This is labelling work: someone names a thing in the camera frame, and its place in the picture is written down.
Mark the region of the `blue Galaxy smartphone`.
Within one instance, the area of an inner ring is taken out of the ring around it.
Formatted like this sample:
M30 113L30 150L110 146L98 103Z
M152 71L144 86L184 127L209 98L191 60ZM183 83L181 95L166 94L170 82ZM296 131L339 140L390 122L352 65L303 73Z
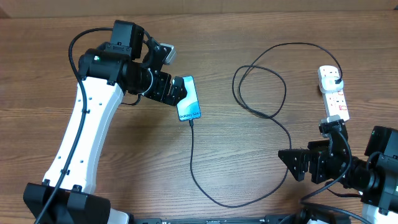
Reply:
M177 113L180 121L188 121L201 117L195 81L192 76L183 77L187 95L177 103Z

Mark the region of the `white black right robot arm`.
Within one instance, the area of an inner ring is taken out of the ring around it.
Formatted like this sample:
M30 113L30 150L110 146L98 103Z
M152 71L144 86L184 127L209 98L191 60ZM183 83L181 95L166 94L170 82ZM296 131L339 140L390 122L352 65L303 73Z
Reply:
M378 207L382 215L397 213L397 130L375 126L365 151L367 161L352 156L342 120L319 125L324 141L306 149L285 149L278 157L297 181L307 171L312 182L339 182L363 193L361 201Z

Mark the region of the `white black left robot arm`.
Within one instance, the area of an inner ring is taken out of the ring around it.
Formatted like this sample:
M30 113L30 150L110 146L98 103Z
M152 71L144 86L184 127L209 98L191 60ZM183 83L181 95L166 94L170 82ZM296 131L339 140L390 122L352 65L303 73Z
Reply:
M184 79L162 71L176 56L141 26L116 20L111 38L88 49L71 68L77 80L72 115L60 149L40 184L23 199L37 223L133 223L95 195L96 175L109 125L126 94L176 106L187 96Z

